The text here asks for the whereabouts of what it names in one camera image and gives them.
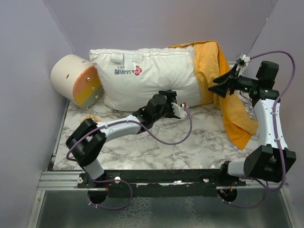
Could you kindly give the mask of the white pillow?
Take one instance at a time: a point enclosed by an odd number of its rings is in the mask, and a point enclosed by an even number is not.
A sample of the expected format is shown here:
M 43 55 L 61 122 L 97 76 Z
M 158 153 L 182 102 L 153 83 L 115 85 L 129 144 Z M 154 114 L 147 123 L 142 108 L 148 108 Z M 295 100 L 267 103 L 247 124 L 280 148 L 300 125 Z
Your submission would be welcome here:
M 177 93 L 177 102 L 201 102 L 194 74 L 194 48 L 92 49 L 91 63 L 104 88 L 104 103 L 118 111 L 136 111 L 159 91 Z

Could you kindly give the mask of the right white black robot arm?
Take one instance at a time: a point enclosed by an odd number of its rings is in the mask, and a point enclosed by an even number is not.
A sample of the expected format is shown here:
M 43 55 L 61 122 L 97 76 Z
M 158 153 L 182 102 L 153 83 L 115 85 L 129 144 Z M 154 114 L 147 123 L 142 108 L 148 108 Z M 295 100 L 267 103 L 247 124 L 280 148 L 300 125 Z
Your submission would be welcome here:
M 236 177 L 249 177 L 279 183 L 296 161 L 288 149 L 280 122 L 280 93 L 273 89 L 279 65 L 262 61 L 255 79 L 242 75 L 249 61 L 237 60 L 233 68 L 213 80 L 209 91 L 225 98 L 235 90 L 249 94 L 259 127 L 259 146 L 244 161 L 227 161 L 218 174 L 228 186 Z

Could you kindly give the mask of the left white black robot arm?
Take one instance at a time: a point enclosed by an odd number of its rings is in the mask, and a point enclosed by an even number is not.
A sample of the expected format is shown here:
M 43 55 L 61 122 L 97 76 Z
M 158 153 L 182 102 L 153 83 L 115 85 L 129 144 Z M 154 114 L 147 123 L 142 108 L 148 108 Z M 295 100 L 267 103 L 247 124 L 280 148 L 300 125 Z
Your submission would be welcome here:
M 187 116 L 186 104 L 178 105 L 176 95 L 172 90 L 159 91 L 146 106 L 123 119 L 102 123 L 88 118 L 77 127 L 67 139 L 66 146 L 89 176 L 92 186 L 101 187 L 105 181 L 105 171 L 97 157 L 106 142 L 146 132 L 163 117 L 181 119 Z

